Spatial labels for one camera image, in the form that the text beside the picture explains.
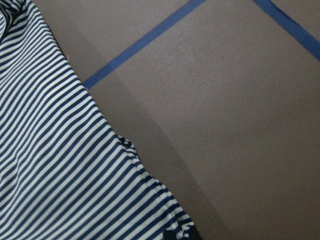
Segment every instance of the blue tape strip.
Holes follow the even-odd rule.
[[[320,61],[320,42],[316,38],[281,11],[271,0],[253,1]]]
[[[179,22],[186,15],[191,13],[194,9],[196,9],[199,5],[201,5],[206,0],[190,0],[177,11],[175,11],[172,15],[162,21],[159,25],[149,31],[146,35],[141,37],[138,41],[112,59],[107,65],[102,67],[96,73],[94,73],[91,77],[89,77],[86,81],[84,81],[83,85],[89,89],[99,81],[101,81],[104,77],[112,73],[115,69],[120,67],[124,62],[126,62],[129,58],[163,34],[166,30],[171,28],[177,22]]]

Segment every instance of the navy and white striped fabric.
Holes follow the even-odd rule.
[[[194,223],[142,166],[30,0],[0,0],[0,240],[188,237]]]

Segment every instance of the blue line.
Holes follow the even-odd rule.
[[[186,15],[191,13],[194,9],[196,9],[199,5],[204,3],[206,0],[190,0],[173,14],[171,14],[168,18],[162,21],[159,25],[154,27],[151,31],[149,31],[146,35],[141,37],[134,44],[129,46],[126,50],[112,59],[107,65],[103,66],[100,70],[94,73],[91,77],[84,81],[83,85],[89,89],[99,81],[101,81],[104,77],[112,73],[115,69],[120,67],[123,63],[125,63],[129,58],[138,53],[141,49],[163,34],[166,30],[171,28],[177,22],[179,22]]]
[[[253,1],[320,61],[320,42],[316,38],[280,10],[271,0]]]

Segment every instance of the brown floor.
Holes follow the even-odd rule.
[[[34,2],[84,81],[187,0]],[[305,2],[274,1],[320,39]],[[320,63],[252,0],[207,0],[89,92],[205,240],[320,239]]]

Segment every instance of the bunched fabric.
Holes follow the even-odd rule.
[[[30,0],[0,0],[0,240],[177,239],[194,225],[114,133]]]

